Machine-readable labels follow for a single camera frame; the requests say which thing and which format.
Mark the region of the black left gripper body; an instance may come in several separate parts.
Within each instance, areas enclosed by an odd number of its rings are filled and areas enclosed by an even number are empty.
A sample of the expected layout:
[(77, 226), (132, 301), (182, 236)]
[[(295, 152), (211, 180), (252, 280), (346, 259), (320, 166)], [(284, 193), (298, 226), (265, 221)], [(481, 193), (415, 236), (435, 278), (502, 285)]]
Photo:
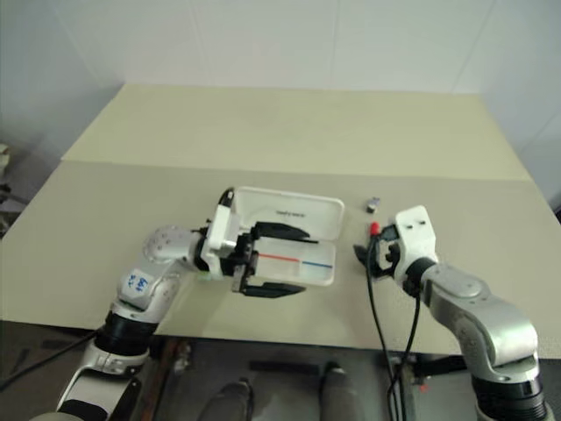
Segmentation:
[(234, 250), (225, 258), (220, 259), (222, 274), (232, 279), (232, 291), (240, 294), (257, 294), (258, 287), (248, 283), (255, 275), (259, 253), (254, 249), (259, 235), (254, 229), (238, 236)]

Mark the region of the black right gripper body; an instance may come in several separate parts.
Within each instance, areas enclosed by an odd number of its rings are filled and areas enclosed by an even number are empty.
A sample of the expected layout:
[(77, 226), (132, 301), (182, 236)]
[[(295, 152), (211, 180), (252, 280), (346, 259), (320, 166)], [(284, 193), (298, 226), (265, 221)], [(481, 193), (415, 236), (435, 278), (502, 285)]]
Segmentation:
[(393, 277), (401, 257), (398, 245), (400, 235), (395, 225), (381, 228), (380, 233), (379, 243), (373, 246), (372, 274), (374, 277)]

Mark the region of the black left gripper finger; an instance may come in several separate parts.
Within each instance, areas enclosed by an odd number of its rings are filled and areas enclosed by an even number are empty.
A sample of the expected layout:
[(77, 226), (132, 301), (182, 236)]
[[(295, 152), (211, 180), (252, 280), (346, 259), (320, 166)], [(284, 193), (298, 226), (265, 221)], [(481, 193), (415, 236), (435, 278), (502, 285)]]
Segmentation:
[(274, 299), (300, 294), (305, 290), (305, 287), (298, 285), (265, 282), (260, 286), (246, 285), (242, 288), (242, 294), (249, 297)]
[(296, 242), (313, 242), (310, 235), (304, 230), (283, 223), (258, 222), (253, 227), (253, 238), (282, 239)]

